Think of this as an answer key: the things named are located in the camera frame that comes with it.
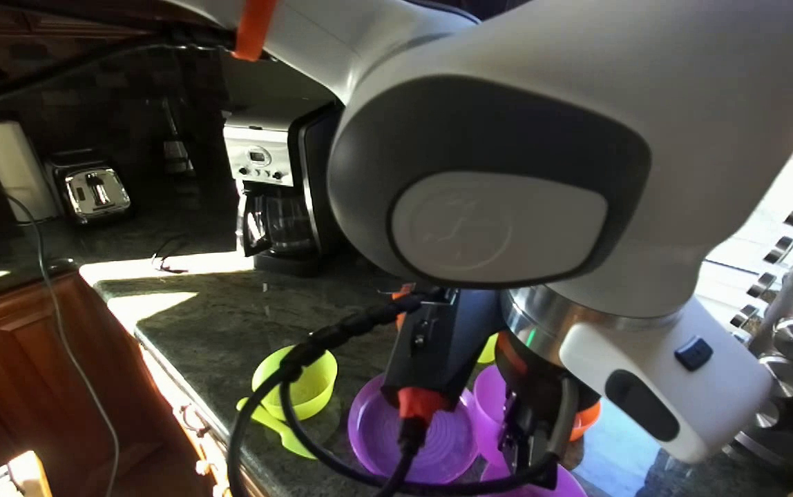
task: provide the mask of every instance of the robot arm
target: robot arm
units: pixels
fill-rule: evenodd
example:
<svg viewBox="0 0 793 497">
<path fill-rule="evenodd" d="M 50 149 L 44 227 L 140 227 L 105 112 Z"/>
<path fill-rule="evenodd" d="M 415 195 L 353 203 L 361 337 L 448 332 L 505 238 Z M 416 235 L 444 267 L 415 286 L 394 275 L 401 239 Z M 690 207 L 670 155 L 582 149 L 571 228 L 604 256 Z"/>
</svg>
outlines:
<svg viewBox="0 0 793 497">
<path fill-rule="evenodd" d="M 329 199 L 369 261 L 452 286 L 545 281 L 568 311 L 535 352 L 676 459 L 717 449 L 766 401 L 771 377 L 694 286 L 793 152 L 793 2 L 535 0 L 474 25 L 278 0 L 268 49 L 344 103 Z"/>
</svg>

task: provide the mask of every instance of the black cable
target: black cable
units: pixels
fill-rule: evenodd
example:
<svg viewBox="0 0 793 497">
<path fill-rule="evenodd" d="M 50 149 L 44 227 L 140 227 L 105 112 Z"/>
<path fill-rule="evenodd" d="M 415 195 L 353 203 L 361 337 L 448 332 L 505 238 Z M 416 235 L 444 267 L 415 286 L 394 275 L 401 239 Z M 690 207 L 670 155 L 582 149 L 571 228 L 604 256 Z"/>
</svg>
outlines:
<svg viewBox="0 0 793 497">
<path fill-rule="evenodd" d="M 335 468 L 335 471 L 340 471 L 355 482 L 383 485 L 383 477 L 353 468 L 351 463 L 340 460 L 335 452 L 322 449 L 318 441 L 308 438 L 308 433 L 304 431 L 301 420 L 293 410 L 290 381 L 283 381 L 278 387 L 278 397 L 282 397 L 288 428 L 321 463 L 325 463 L 329 468 Z M 433 490 L 433 495 L 495 495 L 495 490 L 511 490 L 517 485 L 532 482 L 532 477 L 540 475 L 545 468 L 553 468 L 553 463 L 557 463 L 557 455 L 545 452 L 535 463 L 531 463 L 531 467 L 525 467 L 509 477 L 499 477 L 499 479 L 481 479 L 481 482 L 415 482 L 415 479 L 406 479 L 406 482 L 401 482 L 401 488 L 415 490 L 415 495 L 423 495 L 423 490 Z"/>
<path fill-rule="evenodd" d="M 232 497 L 248 497 L 245 482 L 241 479 L 241 438 L 245 433 L 245 426 L 250 415 L 260 408 L 261 397 L 282 383 L 282 370 L 271 372 L 245 401 L 245 405 L 234 417 L 234 428 L 230 433 L 227 444 L 227 477 L 230 477 L 230 490 Z"/>
<path fill-rule="evenodd" d="M 158 25 L 151 20 L 136 20 L 136 17 L 114 17 L 114 13 L 97 13 L 97 11 L 86 13 L 86 6 L 65 9 L 65 2 L 35 6 L 31 0 L 0 0 L 0 6 L 22 9 L 22 11 L 40 11 L 40 13 L 50 13 L 50 17 L 82 20 L 82 21 L 97 21 L 97 25 L 116 25 L 116 27 L 126 27 L 126 31 L 151 31 Z"/>
<path fill-rule="evenodd" d="M 401 449 L 394 471 L 388 475 L 388 479 L 376 497 L 393 497 L 402 485 L 406 471 L 411 471 L 415 459 L 416 459 L 416 449 Z"/>
<path fill-rule="evenodd" d="M 547 441 L 547 452 L 564 452 L 568 444 L 571 426 L 576 420 L 580 408 L 580 383 L 571 376 L 560 376 L 560 404 L 557 404 L 557 420 L 553 426 L 553 435 Z"/>
<path fill-rule="evenodd" d="M 31 90 L 33 85 L 40 85 L 53 76 L 93 65 L 102 57 L 114 57 L 114 56 L 125 56 L 125 51 L 136 51 L 136 49 L 155 49 L 155 46 L 174 46 L 174 49 L 188 49 L 188 46 L 230 46 L 232 45 L 232 34 L 227 31 L 203 31 L 203 27 L 181 27 L 181 25 L 169 25 L 158 34 L 149 36 L 131 36 L 131 38 L 120 38 L 114 45 L 102 45 L 102 46 L 90 46 L 75 57 L 65 57 L 61 64 L 35 69 L 31 75 L 13 76 L 0 83 L 0 98 L 9 98 L 13 94 Z"/>
<path fill-rule="evenodd" d="M 364 485 L 376 485 L 382 488 L 386 479 L 379 477 L 379 475 L 368 475 L 368 471 L 358 471 L 353 468 L 351 463 L 340 460 L 337 455 L 330 455 L 329 449 L 318 448 L 318 441 L 308 438 L 308 433 L 304 431 L 301 420 L 295 417 L 295 408 L 293 408 L 293 394 L 290 394 L 290 387 L 293 381 L 299 381 L 301 376 L 301 366 L 311 365 L 322 350 L 330 350 L 341 341 L 347 341 L 351 337 L 358 337 L 369 329 L 376 329 L 379 323 L 388 323 L 394 319 L 397 311 L 411 311 L 420 305 L 420 299 L 423 296 L 402 296 L 402 299 L 394 299 L 394 301 L 386 301 L 386 304 L 379 304 L 379 305 L 369 305 L 368 311 L 361 315 L 351 315 L 351 317 L 341 317 L 340 323 L 335 326 L 325 326 L 314 334 L 308 334 L 304 341 L 299 341 L 295 347 L 290 347 L 290 352 L 278 361 L 278 370 L 266 377 L 245 401 L 245 405 L 241 408 L 236 420 L 234 420 L 234 428 L 232 428 L 232 435 L 230 435 L 230 448 L 227 448 L 227 477 L 230 477 L 230 490 L 234 497 L 248 497 L 248 490 L 242 488 L 242 479 L 241 479 L 241 438 L 242 438 L 242 431 L 245 431 L 245 420 L 253 415 L 253 408 L 260 405 L 260 401 L 278 383 L 278 397 L 282 397 L 282 405 L 283 405 L 283 420 L 290 426 L 290 431 L 295 433 L 295 438 L 318 459 L 322 460 L 325 467 L 330 467 L 335 471 L 355 479 L 355 482 L 364 482 Z M 560 415 L 568 410 L 568 405 L 575 405 L 575 383 L 568 387 L 571 377 L 564 377 L 564 388 L 560 388 Z M 568 435 L 568 428 L 564 426 L 571 426 L 571 417 L 557 417 L 553 433 L 557 433 L 557 441 L 553 441 L 553 448 L 560 444 L 564 435 Z M 509 475 L 509 477 L 499 477 L 499 479 L 484 479 L 484 482 L 401 482 L 402 490 L 437 490 L 437 495 L 491 495 L 491 490 L 509 490 L 509 488 L 517 488 L 517 485 L 525 485 L 525 482 L 532 482 L 535 475 L 553 468 L 557 463 L 557 452 L 547 449 L 535 463 Z"/>
<path fill-rule="evenodd" d="M 86 65 L 97 64 L 98 57 L 114 57 L 114 56 L 125 56 L 125 51 L 136 51 L 136 49 L 147 49 L 147 46 L 159 46 L 159 45 L 162 45 L 162 36 L 151 34 L 151 36 L 120 38 L 120 40 L 114 40 L 114 45 L 102 45 L 102 46 L 86 49 L 78 57 L 65 57 L 61 64 L 53 64 L 53 65 L 35 69 L 31 75 L 22 75 L 22 76 L 0 83 L 0 98 L 22 94 L 22 90 L 33 89 L 33 85 L 38 85 L 44 79 L 53 79 L 53 76 L 61 76 L 65 71 L 86 69 Z"/>
<path fill-rule="evenodd" d="M 82 387 L 86 387 L 86 392 L 87 392 L 87 397 L 90 397 L 90 404 L 93 404 L 93 408 L 97 408 L 102 426 L 105 426 L 108 433 L 111 433 L 114 460 L 111 460 L 111 475 L 108 475 L 105 497 L 114 497 L 116 477 L 118 477 L 118 463 L 120 463 L 118 431 L 116 431 L 116 426 L 114 426 L 108 408 L 102 405 L 102 401 L 98 401 L 98 394 L 97 394 L 97 388 L 93 388 L 87 372 L 86 372 L 82 361 L 75 355 L 71 341 L 69 341 L 69 337 L 65 337 L 61 301 L 58 301 L 53 275 L 50 275 L 50 270 L 47 270 L 40 227 L 38 227 L 35 214 L 33 214 L 18 199 L 13 199 L 13 195 L 9 195 L 9 192 L 4 192 L 4 199 L 9 199 L 13 207 L 22 209 L 22 214 L 28 217 L 28 224 L 31 224 L 31 228 L 33 228 L 35 264 L 38 264 L 40 283 L 44 283 L 50 301 L 53 301 L 53 317 L 54 317 L 54 332 L 58 332 L 61 347 L 64 347 L 64 352 L 65 352 L 71 370 L 80 376 L 80 381 L 82 381 Z"/>
</svg>

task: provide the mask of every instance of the purple cup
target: purple cup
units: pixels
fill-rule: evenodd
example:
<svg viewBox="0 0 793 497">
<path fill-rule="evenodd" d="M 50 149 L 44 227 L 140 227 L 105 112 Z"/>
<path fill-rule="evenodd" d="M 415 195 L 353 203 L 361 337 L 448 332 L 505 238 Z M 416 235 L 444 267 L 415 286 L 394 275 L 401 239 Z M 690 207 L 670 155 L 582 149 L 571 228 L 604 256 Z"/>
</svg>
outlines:
<svg viewBox="0 0 793 497">
<path fill-rule="evenodd" d="M 495 365 L 484 366 L 473 383 L 473 433 L 474 448 L 487 463 L 503 467 L 503 420 L 505 420 L 505 381 Z"/>
<path fill-rule="evenodd" d="M 394 471 L 401 459 L 401 420 L 394 405 L 388 405 L 388 401 L 382 394 L 382 387 L 383 377 L 376 376 L 351 401 L 347 444 L 368 471 L 386 477 Z M 462 394 L 452 410 L 433 415 L 426 431 L 426 444 L 406 475 L 408 479 L 451 482 L 473 467 L 478 449 L 466 404 L 469 394 Z"/>
</svg>

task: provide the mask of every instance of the orange accent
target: orange accent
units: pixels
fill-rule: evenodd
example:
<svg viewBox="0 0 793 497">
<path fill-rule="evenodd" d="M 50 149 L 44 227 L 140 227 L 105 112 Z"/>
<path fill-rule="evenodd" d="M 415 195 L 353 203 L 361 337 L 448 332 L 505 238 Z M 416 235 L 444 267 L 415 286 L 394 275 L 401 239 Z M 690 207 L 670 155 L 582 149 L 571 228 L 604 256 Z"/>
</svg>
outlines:
<svg viewBox="0 0 793 497">
<path fill-rule="evenodd" d="M 568 431 L 568 441 L 582 438 L 582 433 L 597 421 L 597 417 L 598 417 L 598 404 L 594 404 L 585 410 L 580 410 L 576 421 Z"/>
<path fill-rule="evenodd" d="M 511 365 L 517 376 L 528 376 L 525 358 L 511 347 L 511 341 L 496 332 L 496 350 Z"/>
<path fill-rule="evenodd" d="M 268 25 L 272 21 L 275 0 L 245 0 L 236 20 L 234 57 L 260 61 Z"/>
<path fill-rule="evenodd" d="M 415 290 L 415 283 L 401 283 L 401 290 L 393 293 L 393 301 L 408 296 L 411 290 Z M 402 319 L 406 319 L 406 311 L 401 311 L 401 315 L 394 317 L 394 329 L 397 329 L 397 332 L 401 332 Z"/>
<path fill-rule="evenodd" d="M 402 387 L 397 388 L 397 417 L 401 420 L 423 420 L 426 426 L 431 426 L 431 417 L 444 405 L 444 397 L 431 392 L 431 388 L 420 388 L 420 387 Z"/>
</svg>

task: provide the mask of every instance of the dark granite countertop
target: dark granite countertop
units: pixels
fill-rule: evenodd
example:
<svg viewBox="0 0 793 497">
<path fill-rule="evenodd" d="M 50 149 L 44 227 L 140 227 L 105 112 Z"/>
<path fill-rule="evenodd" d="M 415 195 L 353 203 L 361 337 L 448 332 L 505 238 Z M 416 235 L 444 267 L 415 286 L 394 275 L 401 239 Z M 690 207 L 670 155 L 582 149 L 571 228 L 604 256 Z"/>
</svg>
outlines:
<svg viewBox="0 0 793 497">
<path fill-rule="evenodd" d="M 227 253 L 230 224 L 201 202 L 158 202 L 97 228 L 44 224 L 50 260 L 80 264 L 114 315 L 174 366 L 195 401 L 216 415 L 213 426 L 221 431 L 232 426 L 234 401 L 245 394 L 250 370 L 266 352 L 397 286 L 388 275 L 351 260 L 311 279 L 253 272 L 248 260 Z M 0 270 L 11 270 L 0 286 L 38 279 L 28 238 L 0 239 Z M 351 459 L 347 404 L 383 366 L 388 339 L 393 329 L 379 329 L 340 347 L 335 401 L 307 421 L 308 433 L 341 459 Z M 266 428 L 253 426 L 245 448 L 245 468 L 268 495 L 373 495 L 318 460 L 283 452 Z M 676 463 L 614 405 L 601 408 L 582 452 L 575 471 L 587 495 L 766 497 L 793 488 L 737 452 L 697 467 Z"/>
</svg>

